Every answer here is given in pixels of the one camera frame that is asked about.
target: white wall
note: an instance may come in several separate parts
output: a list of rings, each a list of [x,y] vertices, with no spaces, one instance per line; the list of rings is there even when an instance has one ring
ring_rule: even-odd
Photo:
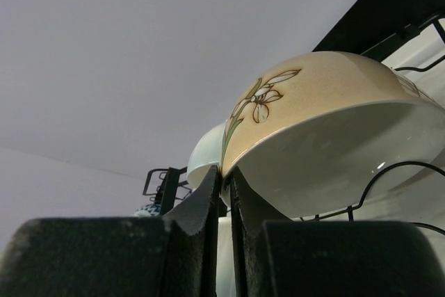
[[[36,217],[129,216],[145,180],[0,148],[0,252]]]

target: flower petal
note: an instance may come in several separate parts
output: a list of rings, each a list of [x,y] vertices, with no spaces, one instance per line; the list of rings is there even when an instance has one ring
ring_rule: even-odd
[[[253,110],[253,120],[262,123],[269,117],[269,108],[265,104],[257,104]]]
[[[275,101],[275,100],[279,100],[281,99],[283,96],[281,94],[278,93],[277,90],[269,90],[263,98],[263,103],[267,104],[269,102]]]
[[[270,90],[270,85],[264,85],[257,92],[255,92],[254,96],[259,97],[260,95],[267,93],[269,90]]]
[[[299,71],[301,71],[301,69],[283,72],[283,73],[278,74],[277,76],[273,77],[272,79],[269,79],[266,83],[271,83],[271,84],[280,83],[282,81],[285,81],[287,79],[290,79],[290,78],[296,76],[299,73]]]
[[[234,117],[244,106],[249,103],[249,100],[242,99],[234,108],[234,111],[232,111],[232,117]]]

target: ceiling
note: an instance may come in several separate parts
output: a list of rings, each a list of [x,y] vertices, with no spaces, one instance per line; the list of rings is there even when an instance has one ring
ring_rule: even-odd
[[[0,147],[144,178],[356,0],[0,0]]]

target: bowl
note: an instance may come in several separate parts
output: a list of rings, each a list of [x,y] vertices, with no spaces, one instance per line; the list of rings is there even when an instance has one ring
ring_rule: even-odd
[[[197,142],[187,165],[187,182],[197,188],[212,165],[220,165],[225,122],[207,132]]]
[[[267,71],[242,94],[223,134],[221,173],[288,217],[359,202],[372,177],[399,161],[430,163],[445,146],[445,111],[411,81],[355,54],[321,51]],[[367,198],[418,173],[388,172]],[[222,199],[230,204],[225,183]]]

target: beige bowl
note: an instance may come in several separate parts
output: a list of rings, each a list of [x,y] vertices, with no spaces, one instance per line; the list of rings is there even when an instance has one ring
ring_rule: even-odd
[[[267,71],[242,95],[224,132],[223,176],[249,185],[288,217],[359,202],[368,182],[399,161],[431,162],[445,146],[445,112],[379,62],[323,51]],[[415,175],[387,173],[369,197]],[[229,189],[222,190],[229,204]]]
[[[197,142],[187,165],[187,182],[197,188],[212,165],[220,165],[225,122],[217,125]]]

